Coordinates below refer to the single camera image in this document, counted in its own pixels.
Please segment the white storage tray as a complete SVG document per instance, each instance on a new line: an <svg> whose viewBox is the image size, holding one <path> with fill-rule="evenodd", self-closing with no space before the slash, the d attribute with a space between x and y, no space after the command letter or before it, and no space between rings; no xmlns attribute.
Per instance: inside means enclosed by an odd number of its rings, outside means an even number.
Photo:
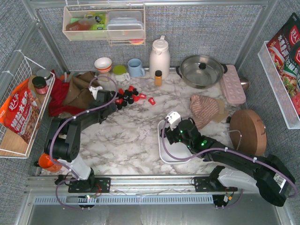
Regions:
<svg viewBox="0 0 300 225"><path fill-rule="evenodd" d="M183 164L183 163L186 163L186 162L189 162L189 160L176 160L172 157L170 157L164 147L163 147L163 144L162 144L162 138L160 136L161 134L161 129L163 128L163 125L164 125L164 120L161 120L158 125L157 125L157 131L158 131L158 149L159 149L159 155L160 155L160 158L161 160L164 162L164 163L167 163L167 164ZM173 144L169 144L167 138L165 137L164 139L165 141L165 145L166 145L166 148L167 150L175 157L177 158L187 158L187 157L190 157L192 156L192 153L188 150L188 148L183 144L183 143L173 143Z"/></svg>

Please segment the striped pink cloth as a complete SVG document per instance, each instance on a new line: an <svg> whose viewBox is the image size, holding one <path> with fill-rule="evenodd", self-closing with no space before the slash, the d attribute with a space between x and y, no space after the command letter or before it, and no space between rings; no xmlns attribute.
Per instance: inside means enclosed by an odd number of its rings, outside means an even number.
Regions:
<svg viewBox="0 0 300 225"><path fill-rule="evenodd" d="M228 115L225 102L221 99L193 94L190 101L190 110L198 130L211 121L220 123Z"/></svg>

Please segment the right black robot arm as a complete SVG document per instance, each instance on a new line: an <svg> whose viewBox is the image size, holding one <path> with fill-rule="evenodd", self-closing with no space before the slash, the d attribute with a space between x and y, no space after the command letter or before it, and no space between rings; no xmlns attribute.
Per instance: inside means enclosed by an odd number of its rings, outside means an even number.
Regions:
<svg viewBox="0 0 300 225"><path fill-rule="evenodd" d="M219 162L224 166L216 167L210 174L212 186L253 189L268 203L282 207L287 198L296 197L298 190L295 178L285 164L275 155L254 156L231 149L221 142L202 135L192 118L183 120L180 116L173 119L170 115L164 119L160 131L162 145L167 155L178 161L203 158L210 162ZM176 157L166 147L181 143L191 153L189 157Z"/></svg>

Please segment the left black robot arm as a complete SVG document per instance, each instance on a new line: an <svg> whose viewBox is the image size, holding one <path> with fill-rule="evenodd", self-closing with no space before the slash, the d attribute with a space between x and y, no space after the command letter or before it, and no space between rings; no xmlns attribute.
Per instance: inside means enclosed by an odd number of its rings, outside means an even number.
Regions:
<svg viewBox="0 0 300 225"><path fill-rule="evenodd" d="M50 124L44 153L67 168L77 180L88 180L92 174L79 155L81 132L117 111L116 97L115 91L99 90L89 109L68 119L54 118Z"/></svg>

